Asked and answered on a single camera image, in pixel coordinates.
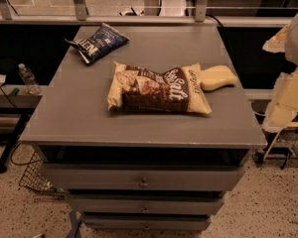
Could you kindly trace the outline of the grey drawer cabinet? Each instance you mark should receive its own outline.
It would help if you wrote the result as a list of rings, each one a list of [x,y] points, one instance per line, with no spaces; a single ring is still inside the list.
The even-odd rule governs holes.
[[[213,25],[124,33],[129,42],[94,64],[66,53],[21,139],[90,228],[204,230],[265,138],[241,86],[210,92],[207,116],[109,111],[115,62],[159,72],[229,64]]]

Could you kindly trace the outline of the blue chip bag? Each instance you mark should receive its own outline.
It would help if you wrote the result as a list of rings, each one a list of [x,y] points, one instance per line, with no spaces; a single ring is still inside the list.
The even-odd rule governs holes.
[[[72,41],[66,40],[66,42],[78,50],[86,64],[92,64],[126,45],[129,39],[115,28],[102,23],[91,37]]]

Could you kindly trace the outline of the grey side shelf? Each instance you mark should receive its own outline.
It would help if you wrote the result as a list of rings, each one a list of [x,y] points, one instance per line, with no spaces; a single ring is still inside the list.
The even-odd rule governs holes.
[[[0,88],[0,115],[17,115],[18,121],[13,131],[6,136],[6,147],[0,157],[0,174],[7,171],[6,163],[12,152],[17,148],[17,143],[28,121],[42,99],[44,91],[33,95],[22,86],[8,85]]]

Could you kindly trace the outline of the metal window rail frame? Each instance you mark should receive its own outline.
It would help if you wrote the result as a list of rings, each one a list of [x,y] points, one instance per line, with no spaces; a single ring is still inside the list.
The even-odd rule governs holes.
[[[1,24],[186,24],[216,16],[232,26],[278,26],[298,0],[0,0]]]

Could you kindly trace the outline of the top drawer knob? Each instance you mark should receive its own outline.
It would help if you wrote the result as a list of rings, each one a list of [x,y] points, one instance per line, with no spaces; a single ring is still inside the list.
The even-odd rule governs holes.
[[[148,187],[147,178],[143,178],[143,179],[141,180],[141,182],[139,183],[139,187],[140,187],[140,188],[147,188],[147,187]]]

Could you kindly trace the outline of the brown chip bag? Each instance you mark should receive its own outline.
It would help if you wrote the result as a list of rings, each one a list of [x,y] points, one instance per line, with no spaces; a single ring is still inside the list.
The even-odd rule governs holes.
[[[107,95],[108,109],[210,114],[201,89],[198,63],[174,67],[163,73],[115,62]]]

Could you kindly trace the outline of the yellow sponge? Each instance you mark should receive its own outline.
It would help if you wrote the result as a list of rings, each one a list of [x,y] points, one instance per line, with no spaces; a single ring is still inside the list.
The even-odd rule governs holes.
[[[237,76],[226,65],[215,65],[201,71],[202,90],[213,91],[236,83]]]

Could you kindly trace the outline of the clear plastic water bottle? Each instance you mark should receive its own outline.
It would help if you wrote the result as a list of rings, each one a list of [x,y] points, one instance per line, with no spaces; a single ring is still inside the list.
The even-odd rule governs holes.
[[[27,86],[27,92],[32,95],[38,95],[41,93],[40,85],[37,82],[32,71],[23,63],[18,64],[19,75],[22,78],[24,84]]]

